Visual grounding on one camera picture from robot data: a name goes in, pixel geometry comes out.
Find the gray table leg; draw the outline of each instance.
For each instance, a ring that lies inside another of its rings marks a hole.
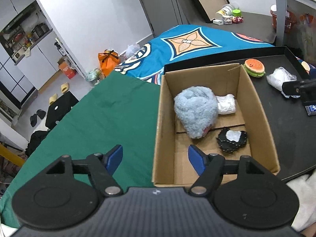
[[[276,24],[276,45],[282,46],[284,40],[284,29],[285,29],[285,16],[286,16],[286,8],[287,3],[286,0],[276,0],[276,16],[277,16],[277,24]]]

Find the blue package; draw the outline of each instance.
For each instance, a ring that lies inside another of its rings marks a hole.
[[[309,116],[316,115],[316,105],[305,106],[305,109]]]

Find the range hood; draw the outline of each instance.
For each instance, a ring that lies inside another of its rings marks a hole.
[[[21,11],[4,29],[3,32],[10,34],[16,29],[26,18],[28,18],[32,12],[36,10],[35,4],[31,3],[23,11]]]

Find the black fabric item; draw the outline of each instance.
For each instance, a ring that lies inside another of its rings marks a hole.
[[[229,128],[224,128],[219,134],[217,139],[217,143],[219,147],[227,153],[232,153],[238,150],[240,147],[244,147],[247,143],[247,132],[241,131],[241,136],[238,142],[230,141],[226,138],[227,131]]]
[[[46,138],[48,133],[48,131],[35,131],[34,133],[32,133],[30,142],[25,150],[25,154],[27,156],[30,156],[40,145],[41,141],[43,141]]]
[[[48,107],[45,126],[52,130],[78,102],[71,92],[63,94]]]
[[[46,112],[39,109],[39,110],[37,110],[36,114],[39,116],[40,119],[43,119],[46,115]]]
[[[36,123],[37,123],[37,115],[36,114],[30,116],[30,122],[31,122],[32,127],[36,126]]]

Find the gray ribbed surface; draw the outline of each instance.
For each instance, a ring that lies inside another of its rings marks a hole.
[[[191,197],[183,188],[130,188],[127,194],[108,198],[98,212],[72,229],[54,233],[20,229],[14,237],[167,237],[167,236],[299,236],[283,231],[250,232],[221,219],[204,198]]]

